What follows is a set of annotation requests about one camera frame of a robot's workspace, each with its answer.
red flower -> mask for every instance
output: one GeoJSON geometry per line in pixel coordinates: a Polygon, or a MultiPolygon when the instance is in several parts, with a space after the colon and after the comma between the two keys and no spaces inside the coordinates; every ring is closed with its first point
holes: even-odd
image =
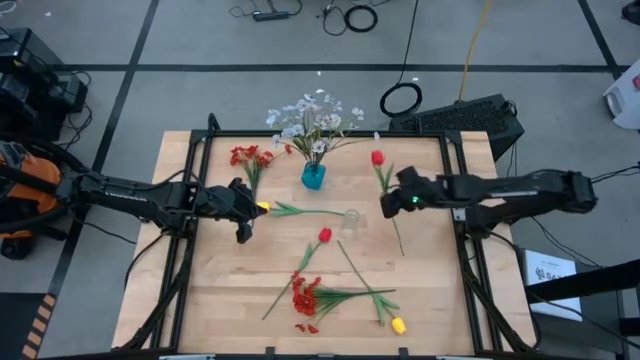
{"type": "Polygon", "coordinates": [[[320,242],[323,243],[328,243],[329,240],[331,240],[331,229],[329,228],[324,228],[320,231],[320,234],[318,234],[318,240],[320,240],[320,242]]]}
{"type": "Polygon", "coordinates": [[[373,166],[380,166],[384,164],[384,154],[380,150],[374,150],[371,152],[371,163],[373,166]]]}

flower bouquet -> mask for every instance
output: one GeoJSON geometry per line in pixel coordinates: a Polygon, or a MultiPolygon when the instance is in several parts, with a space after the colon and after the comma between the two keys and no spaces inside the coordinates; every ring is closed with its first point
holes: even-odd
{"type": "MultiPolygon", "coordinates": [[[[318,89],[316,94],[324,92],[318,89]]],[[[274,145],[290,145],[305,158],[307,163],[302,173],[302,183],[309,189],[319,190],[322,186],[326,167],[320,163],[327,153],[359,142],[343,141],[352,130],[358,128],[358,121],[364,120],[364,111],[353,108],[351,115],[344,119],[340,115],[342,111],[342,102],[328,94],[324,96],[322,106],[313,96],[306,94],[296,105],[285,106],[282,111],[269,110],[267,125],[281,130],[280,134],[273,136],[274,145]]]]}

gray floor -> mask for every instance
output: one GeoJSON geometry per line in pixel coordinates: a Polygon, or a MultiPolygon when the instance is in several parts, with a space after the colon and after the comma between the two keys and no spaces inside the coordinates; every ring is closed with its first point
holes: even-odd
{"type": "MultiPolygon", "coordinates": [[[[151,0],[22,1],[0,18],[4,27],[31,27],[68,64],[128,64],[151,0]]],[[[256,0],[261,8],[264,1],[256,0]]],[[[368,34],[331,37],[316,18],[327,1],[303,0],[301,14],[288,21],[255,23],[236,19],[242,0],[160,0],[141,64],[399,64],[413,2],[396,0],[377,8],[378,27],[368,34]]],[[[640,27],[620,19],[626,0],[589,0],[619,65],[640,58],[640,27]]],[[[337,3],[348,6],[347,1],[337,3]]],[[[295,1],[277,0],[294,9],[295,1]]],[[[409,63],[463,64],[483,0],[421,1],[409,63]]],[[[339,26],[335,19],[329,26],[339,26]]],[[[354,21],[363,21],[356,17],[354,21]]],[[[474,64],[606,65],[576,0],[495,0],[478,40],[474,64]]],[[[90,165],[112,112],[123,72],[91,72],[88,103],[94,121],[72,152],[90,165]]],[[[136,72],[107,154],[105,174],[149,181],[165,130],[203,128],[214,112],[225,129],[264,128],[266,109],[294,103],[303,93],[330,90],[347,106],[366,112],[366,128],[385,129],[379,112],[382,93],[397,72],[136,72]]],[[[422,109],[455,100],[460,72],[407,73],[423,89],[422,109]]],[[[574,169],[597,175],[631,166],[640,154],[640,135],[616,127],[601,95],[608,73],[479,73],[469,75],[467,99],[502,93],[517,103],[526,134],[519,143],[518,171],[574,169]]],[[[390,99],[406,107],[404,94],[390,99]]],[[[497,166],[504,175],[508,157],[497,166]]],[[[640,187],[635,177],[597,185],[600,203],[586,216],[553,213],[540,220],[566,245],[600,264],[638,258],[640,187]]],[[[130,216],[95,208],[88,221],[135,239],[139,224],[130,216]]],[[[530,220],[513,226],[520,246],[566,257],[530,220]]],[[[25,261],[0,258],[2,292],[46,292],[62,249],[42,239],[25,261]]],[[[86,228],[44,340],[41,355],[68,355],[109,349],[123,294],[123,276],[133,247],[86,228]]],[[[625,306],[635,310],[635,297],[625,306]]],[[[543,349],[573,356],[609,355],[559,339],[543,349]]]]}

black cable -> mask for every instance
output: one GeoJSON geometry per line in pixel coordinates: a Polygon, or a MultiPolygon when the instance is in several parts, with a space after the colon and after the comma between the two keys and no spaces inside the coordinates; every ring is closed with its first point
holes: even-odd
{"type": "Polygon", "coordinates": [[[98,225],[95,225],[95,224],[92,224],[90,222],[86,222],[86,221],[80,220],[75,216],[73,217],[73,221],[78,222],[78,223],[80,223],[82,225],[90,226],[90,227],[92,227],[92,228],[94,228],[96,230],[99,230],[99,231],[101,231],[101,232],[103,232],[103,233],[105,233],[105,234],[107,234],[109,236],[113,236],[113,237],[118,238],[118,239],[120,239],[120,240],[122,240],[124,242],[128,242],[129,244],[133,244],[133,245],[136,244],[135,241],[131,241],[131,240],[127,239],[126,237],[122,236],[122,235],[118,235],[116,233],[112,233],[112,232],[110,232],[108,230],[105,230],[105,229],[101,228],[98,225]]]}
{"type": "Polygon", "coordinates": [[[157,238],[155,238],[155,240],[153,240],[152,242],[149,243],[149,245],[145,246],[144,249],[142,249],[138,255],[136,255],[133,260],[131,260],[131,263],[129,264],[129,267],[127,268],[127,272],[124,275],[124,287],[125,289],[127,288],[127,283],[129,282],[129,275],[131,274],[131,270],[133,270],[133,266],[136,264],[136,262],[138,261],[138,259],[140,259],[140,257],[142,255],[144,255],[144,253],[146,253],[149,249],[151,249],[155,244],[157,244],[160,239],[162,239],[165,235],[164,232],[160,233],[160,235],[158,235],[157,238]]]}
{"type": "Polygon", "coordinates": [[[598,268],[602,268],[603,266],[601,266],[600,264],[598,264],[597,262],[591,260],[590,258],[586,257],[585,255],[582,255],[581,253],[577,252],[576,250],[568,247],[567,245],[562,244],[555,236],[553,236],[553,234],[547,230],[547,228],[544,227],[544,225],[542,225],[542,223],[540,223],[540,221],[538,221],[538,219],[535,218],[535,216],[532,216],[531,219],[533,221],[535,221],[536,224],[538,224],[538,226],[540,227],[540,229],[542,230],[542,233],[544,235],[544,237],[556,248],[560,249],[562,252],[564,252],[565,254],[569,255],[572,259],[574,259],[576,262],[585,265],[587,267],[598,267],[598,268]],[[591,264],[586,264],[584,261],[579,260],[576,256],[574,256],[574,254],[576,256],[579,256],[581,258],[583,258],[584,260],[587,260],[588,262],[590,262],[591,264]]]}
{"type": "Polygon", "coordinates": [[[581,313],[580,311],[575,310],[575,309],[572,309],[572,308],[567,307],[567,306],[563,306],[563,305],[560,305],[560,304],[553,303],[553,302],[551,302],[551,301],[547,301],[547,300],[545,300],[545,299],[541,298],[540,296],[538,296],[538,295],[536,295],[536,294],[532,293],[531,291],[529,291],[528,293],[529,293],[529,295],[531,295],[531,296],[533,296],[534,298],[536,298],[538,301],[542,301],[542,302],[545,302],[545,303],[547,303],[547,304],[549,304],[549,305],[551,305],[551,306],[555,306],[555,307],[557,307],[557,308],[560,308],[560,309],[563,309],[563,310],[566,310],[566,311],[570,311],[570,312],[572,312],[572,313],[574,313],[574,314],[577,314],[577,315],[581,316],[583,319],[587,320],[587,322],[591,323],[591,325],[594,325],[595,327],[597,327],[597,328],[599,328],[600,330],[602,330],[602,331],[604,331],[604,332],[608,333],[609,335],[611,335],[611,336],[614,336],[614,337],[618,338],[618,340],[620,340],[620,341],[624,342],[625,344],[627,344],[627,345],[629,345],[629,346],[631,346],[631,347],[634,347],[634,348],[636,348],[636,349],[640,349],[640,344],[638,344],[638,343],[636,343],[636,342],[634,342],[634,341],[631,341],[631,340],[629,340],[629,339],[625,338],[624,336],[622,336],[622,335],[620,335],[620,334],[616,333],[615,331],[613,331],[613,330],[611,330],[611,329],[607,328],[607,327],[606,327],[606,326],[604,326],[604,325],[601,325],[601,324],[600,324],[600,323],[598,323],[597,321],[595,321],[595,320],[593,320],[593,319],[591,319],[591,318],[589,318],[589,317],[585,316],[585,315],[584,315],[583,313],[581,313]]]}
{"type": "Polygon", "coordinates": [[[241,18],[241,17],[245,17],[245,16],[251,16],[253,15],[254,12],[258,11],[258,5],[256,5],[256,3],[253,0],[249,0],[251,2],[251,4],[253,4],[253,11],[250,11],[248,13],[244,12],[244,9],[242,9],[242,7],[240,6],[234,6],[231,9],[229,9],[229,14],[231,14],[231,16],[235,17],[235,18],[241,18]],[[236,15],[233,13],[234,9],[240,9],[241,15],[236,15]]]}
{"type": "Polygon", "coordinates": [[[404,54],[404,61],[402,62],[402,71],[400,72],[400,78],[398,82],[391,87],[391,89],[387,90],[380,99],[380,111],[383,114],[387,115],[390,118],[395,118],[399,116],[409,115],[416,112],[420,105],[422,104],[422,89],[414,83],[401,83],[402,77],[404,76],[405,68],[407,67],[407,59],[409,57],[409,49],[411,48],[411,39],[413,38],[413,28],[416,23],[416,14],[418,12],[418,0],[415,0],[415,6],[413,7],[413,17],[411,19],[411,30],[409,31],[409,40],[407,41],[407,49],[404,54]],[[408,109],[400,111],[400,112],[391,112],[387,110],[387,98],[396,90],[401,88],[410,88],[416,92],[416,101],[413,105],[411,105],[408,109]]]}
{"type": "MultiPolygon", "coordinates": [[[[295,12],[289,13],[289,16],[296,16],[298,14],[300,14],[300,12],[302,11],[302,0],[297,0],[298,1],[298,10],[296,10],[295,12]]],[[[278,12],[278,10],[276,10],[275,6],[273,6],[273,0],[267,0],[267,4],[269,4],[269,8],[271,8],[272,12],[278,12]]]]}
{"type": "Polygon", "coordinates": [[[344,11],[342,11],[342,9],[338,6],[333,5],[335,3],[336,0],[331,0],[331,4],[327,5],[326,8],[322,9],[322,29],[324,30],[325,33],[331,35],[331,36],[340,36],[342,34],[344,34],[347,31],[347,25],[345,24],[344,28],[338,32],[332,33],[329,30],[327,30],[327,18],[329,18],[329,15],[334,11],[337,10],[340,13],[340,17],[342,19],[344,19],[344,11]]]}

wooden table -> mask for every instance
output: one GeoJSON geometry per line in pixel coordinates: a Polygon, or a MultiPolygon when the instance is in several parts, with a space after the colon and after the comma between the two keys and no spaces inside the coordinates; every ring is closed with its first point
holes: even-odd
{"type": "MultiPolygon", "coordinates": [[[[469,173],[496,177],[486,134],[462,135],[469,173]]],[[[154,182],[183,168],[188,139],[188,132],[165,133],[154,182]]],[[[229,165],[229,150],[252,144],[276,153],[283,151],[273,150],[269,138],[214,138],[207,186],[226,185],[235,176],[244,177],[240,168],[229,165]]],[[[327,175],[319,192],[306,190],[300,182],[304,165],[301,156],[282,156],[265,171],[258,198],[301,208],[357,210],[361,214],[357,239],[343,244],[372,287],[397,289],[387,297],[401,307],[396,312],[405,319],[408,332],[398,336],[388,324],[378,325],[371,299],[360,297],[341,304],[325,317],[319,334],[303,334],[294,328],[304,318],[293,309],[290,290],[271,315],[260,320],[297,268],[307,244],[317,241],[323,227],[331,227],[337,234],[340,217],[263,216],[255,221],[254,236],[244,245],[235,241],[235,224],[201,220],[181,353],[263,354],[265,347],[274,346],[278,354],[397,355],[400,347],[408,348],[413,355],[473,354],[451,213],[438,209],[400,213],[395,219],[406,252],[403,257],[392,222],[383,218],[377,200],[379,185],[370,163],[370,151],[375,146],[373,141],[361,142],[329,154],[324,160],[327,175]]],[[[443,173],[435,139],[383,138],[381,146],[387,164],[394,162],[397,170],[413,165],[423,176],[433,178],[443,173]]],[[[510,239],[506,225],[495,231],[510,239]]],[[[157,234],[154,225],[143,225],[136,253],[157,234]]],[[[126,342],[155,306],[168,243],[168,239],[163,240],[150,250],[131,273],[114,346],[126,342]]],[[[516,256],[497,239],[485,240],[484,249],[495,303],[523,340],[532,345],[535,335],[516,256]]],[[[335,241],[321,247],[305,274],[307,278],[322,276],[322,283],[329,287],[362,289],[335,241]]],[[[485,313],[479,302],[478,309],[488,348],[485,313]]],[[[164,334],[169,332],[172,317],[170,309],[164,334]]]]}

